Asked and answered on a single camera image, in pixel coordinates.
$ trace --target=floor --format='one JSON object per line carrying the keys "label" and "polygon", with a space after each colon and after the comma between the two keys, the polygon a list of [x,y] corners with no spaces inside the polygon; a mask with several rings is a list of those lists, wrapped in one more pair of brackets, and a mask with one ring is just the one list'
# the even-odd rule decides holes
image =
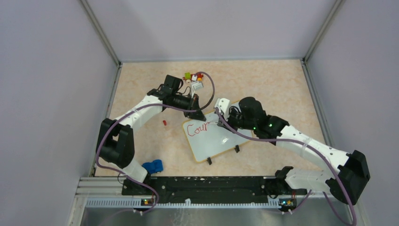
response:
{"label": "floor", "polygon": [[[205,113],[213,110],[218,97],[233,102],[255,97],[267,114],[279,116],[303,133],[323,141],[299,60],[125,63],[110,118],[134,107],[149,90],[162,84],[167,74],[184,77],[185,72],[197,71],[207,72],[215,82],[215,99]],[[203,83],[205,87],[197,92],[200,106],[212,93],[209,79],[204,77]],[[135,158],[140,163],[161,159],[164,171],[159,176],[270,176],[284,166],[319,170],[288,150],[256,141],[245,143],[239,153],[232,150],[213,158],[212,165],[197,163],[182,129],[186,120],[183,113],[171,109],[150,119],[135,133]],[[107,169],[96,171],[96,176],[116,175]]]}

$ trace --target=wooden table surface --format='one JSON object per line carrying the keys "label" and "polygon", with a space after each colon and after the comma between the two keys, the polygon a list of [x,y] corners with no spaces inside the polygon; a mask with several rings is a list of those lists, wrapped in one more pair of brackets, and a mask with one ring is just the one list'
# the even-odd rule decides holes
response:
{"label": "wooden table surface", "polygon": [[[213,110],[218,97],[233,102],[255,97],[267,114],[283,118],[303,133],[324,141],[299,60],[125,63],[110,118],[118,117],[138,104],[149,90],[163,83],[167,74],[183,77],[185,72],[197,71],[207,72],[216,88],[214,101],[205,113]],[[196,92],[200,106],[212,94],[207,77],[203,83],[205,87]],[[134,137],[135,158],[139,163],[161,159],[164,171],[159,176],[271,176],[284,166],[319,170],[288,150],[256,141],[245,143],[239,153],[232,150],[213,158],[212,165],[197,163],[182,129],[186,120],[182,112],[166,109],[142,126]],[[96,176],[117,174],[107,169],[96,171]]]}

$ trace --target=white wall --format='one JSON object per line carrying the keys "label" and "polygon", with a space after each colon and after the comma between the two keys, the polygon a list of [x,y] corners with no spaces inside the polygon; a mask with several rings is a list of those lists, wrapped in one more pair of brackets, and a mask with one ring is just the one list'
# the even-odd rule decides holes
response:
{"label": "white wall", "polygon": [[0,1],[0,225],[65,225],[116,67],[77,0]]}
{"label": "white wall", "polygon": [[89,0],[121,61],[303,57],[335,0]]}
{"label": "white wall", "polygon": [[367,157],[371,225],[399,225],[398,12],[397,0],[346,1],[309,62],[336,146]]}

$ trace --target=metal frame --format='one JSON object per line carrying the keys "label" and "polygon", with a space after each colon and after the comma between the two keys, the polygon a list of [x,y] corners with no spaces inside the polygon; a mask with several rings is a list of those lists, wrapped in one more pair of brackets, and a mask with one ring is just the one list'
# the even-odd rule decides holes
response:
{"label": "metal frame", "polygon": [[[107,110],[105,112],[105,116],[109,117],[111,113],[111,108],[113,104],[113,100],[115,97],[116,93],[116,88],[119,82],[119,77],[122,69],[122,63],[118,59],[114,49],[112,48],[112,45],[110,44],[108,38],[106,37],[103,29],[101,28],[95,14],[93,13],[89,3],[87,0],[79,0],[81,3],[82,7],[84,8],[91,24],[93,25],[93,28],[95,29],[96,33],[98,34],[100,40],[102,41],[105,49],[107,50],[108,54],[111,56],[112,60],[114,63],[117,65],[118,69],[115,75],[115,80],[113,83],[112,87],[112,92],[110,94],[110,99],[108,101],[108,106]],[[312,97],[313,104],[315,106],[316,114],[320,123],[320,127],[323,133],[323,137],[325,139],[325,142],[327,145],[334,146],[334,141],[331,136],[331,132],[329,131],[329,126],[328,122],[325,117],[325,113],[323,111],[323,107],[320,103],[320,99],[317,93],[317,90],[315,88],[315,84],[311,75],[311,72],[308,67],[308,61],[312,57],[312,54],[314,53],[315,49],[319,45],[320,41],[323,39],[324,34],[327,32],[329,29],[329,26],[331,25],[334,17],[337,15],[337,12],[340,10],[342,5],[344,4],[345,0],[336,0],[332,9],[330,10],[328,16],[326,17],[325,22],[321,26],[317,36],[313,40],[311,46],[309,47],[306,55],[303,57],[301,60],[301,65],[303,68],[303,72],[308,84],[309,92]],[[125,177],[120,177],[119,180],[123,181],[126,179]],[[122,191],[122,184],[117,181],[117,177],[89,177],[89,178],[81,178],[80,182],[78,184],[78,188],[76,191],[75,199],[72,205],[72,209],[70,212],[70,218],[68,225],[70,226],[79,226],[81,224],[81,220],[84,217],[84,209],[86,206],[86,203],[88,201],[88,198],[112,198],[112,197],[121,197],[121,191]],[[320,198],[324,197],[322,193],[315,193],[312,195],[312,198]],[[367,214],[365,212],[365,209],[363,207],[363,204],[361,202],[361,199],[359,199],[358,204],[355,206],[356,211],[359,213],[358,217],[363,221],[363,224],[365,226],[370,225],[369,220],[367,218]]]}

